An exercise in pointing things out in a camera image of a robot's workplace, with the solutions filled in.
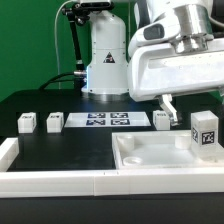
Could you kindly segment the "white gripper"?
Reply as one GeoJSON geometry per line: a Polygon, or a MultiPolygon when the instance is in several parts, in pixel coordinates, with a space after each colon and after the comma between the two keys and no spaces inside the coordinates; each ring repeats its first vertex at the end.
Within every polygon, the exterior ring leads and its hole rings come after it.
{"type": "Polygon", "coordinates": [[[205,52],[178,55],[169,43],[137,49],[128,65],[129,94],[135,101],[159,97],[170,124],[179,124],[172,96],[224,87],[224,41],[211,41],[205,52]]]}

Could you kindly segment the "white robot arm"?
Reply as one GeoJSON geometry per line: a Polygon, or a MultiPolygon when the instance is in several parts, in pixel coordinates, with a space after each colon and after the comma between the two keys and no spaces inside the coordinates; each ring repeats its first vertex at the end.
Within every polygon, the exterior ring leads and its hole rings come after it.
{"type": "Polygon", "coordinates": [[[137,31],[125,41],[125,24],[110,10],[115,0],[70,0],[63,13],[78,25],[91,22],[92,61],[85,97],[108,101],[129,95],[157,99],[173,125],[174,96],[217,91],[224,97],[224,37],[216,37],[216,0],[136,0],[137,31]]]}

